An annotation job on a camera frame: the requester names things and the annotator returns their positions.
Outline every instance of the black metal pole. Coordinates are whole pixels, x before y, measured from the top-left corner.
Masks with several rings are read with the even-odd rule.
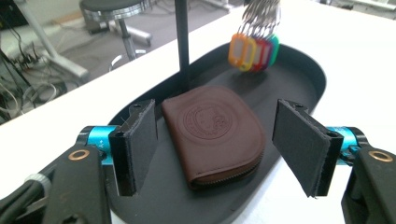
[[[187,15],[187,0],[175,0],[178,60],[180,73],[178,80],[182,90],[190,89],[190,57],[189,57],[189,25]]]

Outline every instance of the white table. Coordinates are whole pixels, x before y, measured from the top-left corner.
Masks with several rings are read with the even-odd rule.
[[[372,146],[396,154],[391,135],[396,22],[310,1],[283,0],[282,5],[279,39],[315,59],[327,76],[313,117],[326,126],[358,127]],[[192,32],[191,61],[229,42],[241,13],[237,9]],[[73,146],[82,128],[106,125],[177,71],[175,41],[0,126],[0,198]],[[307,199],[281,160],[235,223],[343,223],[341,197],[349,173],[350,168],[338,166],[329,197]]]

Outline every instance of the leather coin purse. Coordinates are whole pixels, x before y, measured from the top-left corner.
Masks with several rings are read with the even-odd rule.
[[[163,101],[162,111],[191,189],[228,183],[258,167],[263,128],[233,91],[199,87]]]

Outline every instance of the metal keys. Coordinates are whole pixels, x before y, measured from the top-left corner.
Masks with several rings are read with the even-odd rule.
[[[232,37],[229,63],[241,71],[261,71],[274,64],[279,49],[274,31],[279,22],[279,0],[253,0]]]

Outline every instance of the yellow key tag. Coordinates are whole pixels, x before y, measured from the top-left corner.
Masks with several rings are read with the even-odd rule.
[[[243,72],[250,70],[256,56],[256,48],[256,40],[251,37],[247,37],[243,54],[244,57],[242,60],[242,64],[239,66],[239,70]]]

